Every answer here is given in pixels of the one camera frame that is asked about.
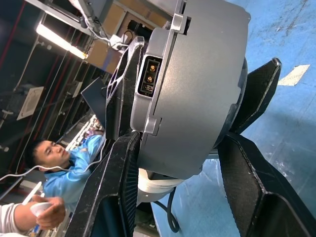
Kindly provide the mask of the white tape patch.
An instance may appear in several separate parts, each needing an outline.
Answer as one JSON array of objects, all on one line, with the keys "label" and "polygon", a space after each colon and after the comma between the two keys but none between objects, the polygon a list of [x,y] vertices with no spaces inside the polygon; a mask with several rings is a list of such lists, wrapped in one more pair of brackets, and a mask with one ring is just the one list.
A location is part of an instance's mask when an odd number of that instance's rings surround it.
[{"label": "white tape patch", "polygon": [[310,64],[295,66],[289,74],[278,81],[278,85],[295,86],[309,69],[309,67]]}]

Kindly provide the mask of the man in blue shirt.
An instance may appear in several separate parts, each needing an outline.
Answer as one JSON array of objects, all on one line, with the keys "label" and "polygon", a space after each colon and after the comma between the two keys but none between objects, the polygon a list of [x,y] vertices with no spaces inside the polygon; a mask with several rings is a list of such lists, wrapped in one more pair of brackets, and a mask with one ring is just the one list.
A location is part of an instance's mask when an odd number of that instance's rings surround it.
[{"label": "man in blue shirt", "polygon": [[60,197],[67,210],[74,212],[86,181],[92,173],[91,163],[97,160],[99,147],[104,143],[102,135],[89,136],[83,144],[67,151],[49,140],[36,140],[24,152],[28,168],[39,166],[46,182],[45,197]]}]

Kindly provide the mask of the white handheld device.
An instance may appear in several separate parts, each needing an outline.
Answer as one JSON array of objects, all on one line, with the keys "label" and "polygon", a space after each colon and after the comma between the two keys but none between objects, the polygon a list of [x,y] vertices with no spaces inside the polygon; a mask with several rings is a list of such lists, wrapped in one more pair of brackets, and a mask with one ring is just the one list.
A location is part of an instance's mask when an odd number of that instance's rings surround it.
[{"label": "white handheld device", "polygon": [[43,212],[49,209],[52,206],[49,202],[39,202],[30,207],[30,211],[36,216],[39,217]]}]

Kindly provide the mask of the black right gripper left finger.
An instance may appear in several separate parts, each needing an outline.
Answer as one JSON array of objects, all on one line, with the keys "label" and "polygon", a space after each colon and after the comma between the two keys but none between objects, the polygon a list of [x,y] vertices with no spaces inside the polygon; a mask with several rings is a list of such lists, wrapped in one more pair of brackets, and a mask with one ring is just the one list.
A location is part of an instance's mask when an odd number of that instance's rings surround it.
[{"label": "black right gripper left finger", "polygon": [[65,237],[133,237],[139,150],[138,132],[104,142]]}]

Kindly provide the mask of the grey round motor housing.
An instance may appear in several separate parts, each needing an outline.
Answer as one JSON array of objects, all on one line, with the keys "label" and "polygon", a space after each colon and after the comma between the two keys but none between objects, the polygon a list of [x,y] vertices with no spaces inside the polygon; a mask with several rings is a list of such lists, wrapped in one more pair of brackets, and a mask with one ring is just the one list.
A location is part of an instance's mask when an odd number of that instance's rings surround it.
[{"label": "grey round motor housing", "polygon": [[182,180],[200,173],[243,98],[250,19],[225,0],[178,0],[170,29],[153,30],[130,119],[142,133],[141,169]]}]

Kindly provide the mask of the fluorescent ceiling light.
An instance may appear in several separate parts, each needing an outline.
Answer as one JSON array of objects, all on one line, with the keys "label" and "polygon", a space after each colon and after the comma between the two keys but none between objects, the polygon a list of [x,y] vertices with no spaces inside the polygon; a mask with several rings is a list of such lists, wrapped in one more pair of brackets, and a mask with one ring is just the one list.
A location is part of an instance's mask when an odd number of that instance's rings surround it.
[{"label": "fluorescent ceiling light", "polygon": [[43,24],[39,24],[36,28],[36,32],[44,37],[45,39],[51,41],[52,43],[58,45],[59,47],[63,48],[66,51],[69,51],[73,55],[77,56],[78,58],[85,60],[88,58],[88,54],[84,53],[83,51],[79,50],[78,48],[72,46],[69,42],[65,39],[54,33],[52,30],[44,26]]}]

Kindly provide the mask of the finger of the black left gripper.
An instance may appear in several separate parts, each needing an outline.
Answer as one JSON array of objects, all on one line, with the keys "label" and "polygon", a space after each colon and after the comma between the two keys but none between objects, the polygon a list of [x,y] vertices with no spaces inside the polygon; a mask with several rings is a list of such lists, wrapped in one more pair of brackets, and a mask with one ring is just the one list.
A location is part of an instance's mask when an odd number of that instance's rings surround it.
[{"label": "finger of the black left gripper", "polygon": [[105,125],[108,140],[116,140],[130,130],[135,86],[144,45],[143,37],[134,38],[123,53],[108,83]]},{"label": "finger of the black left gripper", "polygon": [[275,94],[282,63],[274,57],[247,75],[243,100],[231,132],[241,134],[267,109]]}]

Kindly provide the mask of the shelf with small goods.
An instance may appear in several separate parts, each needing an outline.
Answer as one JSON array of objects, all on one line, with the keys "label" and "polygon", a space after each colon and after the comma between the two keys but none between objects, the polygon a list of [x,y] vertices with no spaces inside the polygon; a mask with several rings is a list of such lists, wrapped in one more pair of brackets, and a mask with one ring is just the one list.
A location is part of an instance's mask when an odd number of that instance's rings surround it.
[{"label": "shelf with small goods", "polygon": [[79,132],[74,136],[72,141],[66,146],[66,151],[71,151],[74,148],[80,146],[88,137],[95,134],[102,134],[104,128],[102,127],[100,121],[97,119],[96,115],[93,115],[79,130]]}]

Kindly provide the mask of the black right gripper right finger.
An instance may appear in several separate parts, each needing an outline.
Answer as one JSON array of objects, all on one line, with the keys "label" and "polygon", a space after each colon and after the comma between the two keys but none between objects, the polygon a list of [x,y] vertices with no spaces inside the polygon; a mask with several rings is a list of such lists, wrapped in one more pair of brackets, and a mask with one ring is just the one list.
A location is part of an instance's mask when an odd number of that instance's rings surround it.
[{"label": "black right gripper right finger", "polygon": [[218,153],[241,237],[316,237],[316,219],[252,141],[229,133],[218,145]]}]

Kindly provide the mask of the dark flat monitor panel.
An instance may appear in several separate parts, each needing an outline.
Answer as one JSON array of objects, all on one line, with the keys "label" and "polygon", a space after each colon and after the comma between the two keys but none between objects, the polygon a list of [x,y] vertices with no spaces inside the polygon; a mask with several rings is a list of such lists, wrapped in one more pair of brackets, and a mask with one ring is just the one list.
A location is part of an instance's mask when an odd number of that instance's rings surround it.
[{"label": "dark flat monitor panel", "polygon": [[104,90],[105,85],[98,77],[81,92],[85,102],[96,115],[103,128],[106,126],[106,96]]}]

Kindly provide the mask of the square ceiling air vent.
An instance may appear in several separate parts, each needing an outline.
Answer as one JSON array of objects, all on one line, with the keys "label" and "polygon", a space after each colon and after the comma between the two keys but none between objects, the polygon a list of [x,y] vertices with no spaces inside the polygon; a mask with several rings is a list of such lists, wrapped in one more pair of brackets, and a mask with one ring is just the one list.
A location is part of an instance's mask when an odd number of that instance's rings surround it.
[{"label": "square ceiling air vent", "polygon": [[38,102],[40,100],[43,89],[44,89],[43,86],[40,86],[40,87],[31,86],[30,88],[26,89],[27,94],[16,120],[21,120],[28,116],[33,115],[38,105]]}]

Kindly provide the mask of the bare bystander hand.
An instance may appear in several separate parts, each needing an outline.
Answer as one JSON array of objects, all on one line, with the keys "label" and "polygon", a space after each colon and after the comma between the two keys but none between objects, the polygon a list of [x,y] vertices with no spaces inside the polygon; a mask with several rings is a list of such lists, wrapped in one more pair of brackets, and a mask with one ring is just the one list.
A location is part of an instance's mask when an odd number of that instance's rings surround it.
[{"label": "bare bystander hand", "polygon": [[36,217],[36,222],[42,230],[50,230],[57,227],[63,222],[66,214],[64,200],[61,197],[41,197],[33,196],[33,201],[49,202],[52,206],[43,212],[39,217]]}]

